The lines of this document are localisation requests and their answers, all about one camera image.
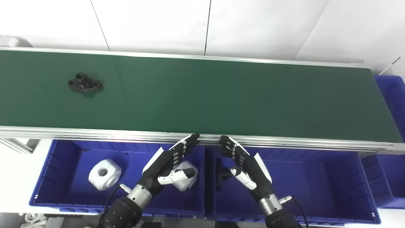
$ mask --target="green conveyor belt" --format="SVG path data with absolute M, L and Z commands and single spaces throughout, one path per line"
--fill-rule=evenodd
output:
M 402 142 L 369 69 L 2 50 L 0 78 L 0 125 Z

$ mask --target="bolt hole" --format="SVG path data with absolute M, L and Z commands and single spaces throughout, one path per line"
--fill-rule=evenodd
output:
M 98 175 L 99 175 L 99 176 L 105 176 L 105 175 L 107 175 L 107 173 L 108 173 L 108 170 L 105 169 L 105 168 L 101 168 L 101 169 L 98 171 Z

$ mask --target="robotic hand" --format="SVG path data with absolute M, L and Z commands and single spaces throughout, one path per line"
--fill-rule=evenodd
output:
M 159 194 L 164 185 L 183 181 L 196 175 L 193 168 L 177 169 L 183 157 L 191 153 L 200 134 L 192 134 L 177 142 L 168 151 L 160 148 L 149 160 L 135 188 L 117 199 L 100 218 L 102 228 L 132 228 L 141 219 L 143 209 Z
M 237 164 L 230 169 L 233 176 L 245 185 L 266 216 L 268 228 L 300 228 L 294 215 L 287 212 L 275 195 L 271 176 L 257 153 L 251 156 L 238 142 L 228 136 L 221 136 L 219 143 L 224 157 L 230 157 Z

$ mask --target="white cube with hole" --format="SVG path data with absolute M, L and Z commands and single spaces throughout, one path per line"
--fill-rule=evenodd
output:
M 117 183 L 121 176 L 121 168 L 111 159 L 97 163 L 89 174 L 89 181 L 99 191 L 104 191 Z

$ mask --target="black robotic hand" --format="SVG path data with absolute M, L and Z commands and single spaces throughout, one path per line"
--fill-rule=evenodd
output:
M 251 156 L 238 142 L 228 136 L 221 136 L 219 143 L 224 157 L 230 157 L 236 163 L 230 172 L 244 186 L 260 205 L 266 216 L 265 222 L 269 228 L 299 228 L 301 225 L 294 215 L 288 213 L 279 202 L 271 184 L 271 176 L 262 158 L 257 153 Z
M 177 142 L 169 150 L 160 148 L 143 169 L 142 176 L 132 191 L 117 199 L 100 218 L 101 228 L 132 228 L 141 219 L 143 209 L 159 194 L 164 185 L 183 181 L 196 175 L 193 168 L 178 169 L 183 157 L 200 142 L 200 134 L 192 134 Z

